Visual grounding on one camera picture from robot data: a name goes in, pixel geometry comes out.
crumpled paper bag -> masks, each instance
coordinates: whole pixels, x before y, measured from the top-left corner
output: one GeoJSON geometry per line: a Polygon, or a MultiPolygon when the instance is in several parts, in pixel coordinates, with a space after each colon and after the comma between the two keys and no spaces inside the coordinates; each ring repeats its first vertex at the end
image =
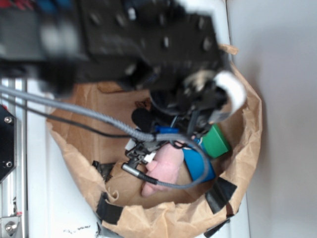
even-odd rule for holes
{"type": "MultiPolygon", "coordinates": [[[[237,186],[229,203],[213,214],[205,192],[213,181],[187,190],[158,192],[148,198],[141,196],[142,181],[120,169],[127,161],[124,147],[128,139],[105,138],[72,125],[48,120],[48,127],[58,143],[67,167],[86,201],[94,211],[101,194],[107,192],[112,204],[124,206],[117,225],[103,221],[103,226],[125,238],[192,238],[208,228],[236,214],[256,169],[262,133],[262,103],[237,68],[233,72],[245,85],[247,101],[243,108],[219,124],[233,148],[213,162],[216,174],[237,186]],[[112,178],[105,184],[93,161],[102,164],[117,162],[112,178]]],[[[134,126],[131,114],[135,102],[148,98],[148,91],[103,93],[97,84],[76,85],[68,102],[113,116],[134,126]]],[[[56,110],[53,115],[85,123],[95,129],[114,134],[121,131],[107,124],[73,113],[56,110]]],[[[178,183],[190,182],[185,166],[180,171],[178,183]]]]}

bolt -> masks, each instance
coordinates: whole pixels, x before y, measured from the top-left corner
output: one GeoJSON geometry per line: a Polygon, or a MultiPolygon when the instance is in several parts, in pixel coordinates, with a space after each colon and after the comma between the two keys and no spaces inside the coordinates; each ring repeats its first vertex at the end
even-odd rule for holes
{"type": "Polygon", "coordinates": [[[212,40],[210,37],[206,37],[204,39],[204,42],[203,42],[203,49],[204,51],[210,51],[211,50],[211,47],[212,47],[212,40]]]}
{"type": "Polygon", "coordinates": [[[158,21],[159,21],[159,24],[161,26],[165,26],[166,25],[166,18],[165,18],[165,16],[163,14],[160,14],[158,16],[158,21]]]}
{"type": "Polygon", "coordinates": [[[166,49],[169,48],[169,38],[166,36],[163,38],[163,46],[166,49]]]}
{"type": "Polygon", "coordinates": [[[203,17],[200,17],[198,20],[198,29],[201,31],[204,30],[205,25],[206,25],[205,23],[206,23],[205,19],[203,17]]]}
{"type": "Polygon", "coordinates": [[[4,122],[8,123],[8,124],[11,124],[13,122],[13,119],[12,119],[12,117],[5,117],[4,118],[4,122]]]}
{"type": "Polygon", "coordinates": [[[100,18],[95,13],[91,13],[89,15],[89,19],[95,26],[100,26],[101,24],[100,18]]]}
{"type": "Polygon", "coordinates": [[[131,21],[134,21],[137,19],[137,13],[135,12],[135,9],[133,7],[128,9],[128,15],[131,21]]]}
{"type": "Polygon", "coordinates": [[[6,166],[7,166],[8,168],[12,167],[12,162],[11,162],[11,161],[7,162],[7,163],[6,163],[6,166]]]}
{"type": "Polygon", "coordinates": [[[137,69],[137,65],[136,64],[131,64],[125,69],[124,72],[125,72],[126,75],[132,75],[135,72],[136,69],[137,69]]]}
{"type": "Polygon", "coordinates": [[[122,16],[121,14],[117,14],[115,16],[115,20],[117,21],[117,23],[119,24],[119,26],[121,27],[125,27],[126,26],[126,20],[125,20],[125,17],[122,16]]]}
{"type": "Polygon", "coordinates": [[[14,222],[8,222],[5,226],[5,230],[9,235],[12,235],[16,232],[17,227],[18,226],[14,222]]]}

black cable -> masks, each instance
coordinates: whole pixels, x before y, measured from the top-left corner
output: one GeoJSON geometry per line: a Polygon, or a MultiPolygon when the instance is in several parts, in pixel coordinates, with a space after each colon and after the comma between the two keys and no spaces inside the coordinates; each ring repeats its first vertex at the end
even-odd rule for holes
{"type": "Polygon", "coordinates": [[[188,147],[187,144],[185,143],[181,143],[177,140],[173,141],[173,140],[170,140],[169,143],[175,148],[175,149],[184,149],[186,147],[188,147]]]}
{"type": "Polygon", "coordinates": [[[56,120],[56,121],[59,121],[59,122],[62,122],[62,123],[67,123],[67,124],[70,124],[70,125],[73,125],[73,126],[80,127],[82,129],[88,130],[90,132],[96,133],[96,134],[104,136],[104,137],[116,138],[116,139],[119,139],[119,138],[131,138],[130,135],[108,134],[108,133],[104,133],[102,131],[99,131],[97,129],[94,129],[94,128],[88,126],[88,125],[85,125],[85,124],[82,124],[82,123],[79,123],[79,122],[75,122],[73,120],[68,120],[68,119],[65,119],[65,118],[61,118],[61,117],[53,116],[53,115],[50,115],[50,114],[42,113],[42,112],[40,112],[40,111],[38,111],[36,109],[30,108],[30,107],[25,106],[25,105],[20,104],[20,103],[17,103],[14,100],[2,97],[1,95],[0,95],[0,98],[5,100],[5,101],[8,101],[11,104],[16,105],[16,106],[18,106],[18,107],[20,107],[20,108],[22,108],[22,109],[24,109],[26,111],[30,111],[30,112],[33,112],[33,113],[38,114],[40,116],[43,116],[43,117],[46,117],[46,118],[49,118],[49,119],[52,119],[52,120],[56,120]]]}
{"type": "Polygon", "coordinates": [[[191,135],[193,133],[193,131],[195,129],[195,125],[197,123],[197,119],[199,117],[199,113],[200,113],[200,111],[198,111],[198,110],[195,110],[192,112],[192,116],[190,118],[189,125],[187,127],[187,134],[188,135],[191,135]]]}
{"type": "MultiPolygon", "coordinates": [[[[152,142],[152,141],[169,141],[169,140],[180,140],[180,141],[184,141],[185,143],[187,143],[188,145],[191,145],[193,147],[193,149],[195,149],[197,152],[199,152],[203,158],[204,161],[204,172],[202,173],[202,175],[196,179],[195,181],[188,183],[188,184],[184,184],[184,185],[177,185],[177,184],[173,184],[173,183],[167,183],[167,182],[162,182],[162,181],[157,181],[158,185],[162,185],[162,186],[166,186],[166,187],[171,187],[171,188],[177,188],[177,189],[188,189],[190,187],[196,186],[199,183],[201,183],[208,175],[208,170],[209,170],[209,164],[208,161],[210,159],[209,155],[206,154],[199,145],[197,145],[190,137],[184,135],[184,134],[179,134],[179,133],[161,133],[161,134],[151,134],[151,133],[145,133],[145,132],[139,132],[137,130],[135,130],[134,128],[128,126],[127,124],[123,123],[120,120],[117,120],[113,117],[110,117],[108,115],[104,115],[101,114],[99,112],[78,106],[78,105],[74,105],[74,104],[70,104],[70,103],[65,103],[65,102],[59,102],[59,101],[55,101],[52,99],[48,99],[48,98],[44,98],[44,97],[39,97],[33,94],[29,94],[26,92],[22,92],[22,91],[18,91],[12,88],[8,88],[5,86],[1,86],[0,85],[0,92],[4,93],[4,94],[9,94],[11,96],[14,97],[18,97],[24,100],[28,100],[28,101],[32,101],[34,103],[38,103],[38,104],[42,104],[45,106],[50,106],[50,107],[54,107],[54,108],[59,108],[65,111],[69,111],[72,113],[77,113],[80,115],[84,115],[87,116],[89,118],[92,119],[97,119],[100,120],[104,123],[108,123],[124,132],[126,132],[127,134],[130,134],[131,137],[136,138],[140,141],[148,141],[148,142],[152,142]]],[[[136,175],[136,173],[138,172],[138,170],[136,171],[131,171],[131,170],[126,170],[129,173],[136,175]]]]}

gray wall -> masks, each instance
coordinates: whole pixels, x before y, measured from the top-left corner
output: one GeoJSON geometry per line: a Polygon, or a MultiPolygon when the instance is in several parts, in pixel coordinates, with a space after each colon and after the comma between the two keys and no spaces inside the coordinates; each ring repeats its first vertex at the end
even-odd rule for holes
{"type": "Polygon", "coordinates": [[[264,100],[252,238],[317,237],[317,1],[227,0],[234,62],[264,100]]]}

pink object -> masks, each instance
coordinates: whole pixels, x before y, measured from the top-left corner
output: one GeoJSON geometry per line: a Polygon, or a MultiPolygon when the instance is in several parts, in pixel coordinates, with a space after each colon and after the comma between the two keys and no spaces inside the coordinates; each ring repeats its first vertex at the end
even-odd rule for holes
{"type": "MultiPolygon", "coordinates": [[[[184,153],[170,144],[159,149],[152,162],[146,165],[147,175],[162,182],[176,183],[180,166],[184,161],[184,153]]],[[[142,196],[148,197],[157,191],[170,191],[171,188],[144,183],[142,196]]]]}

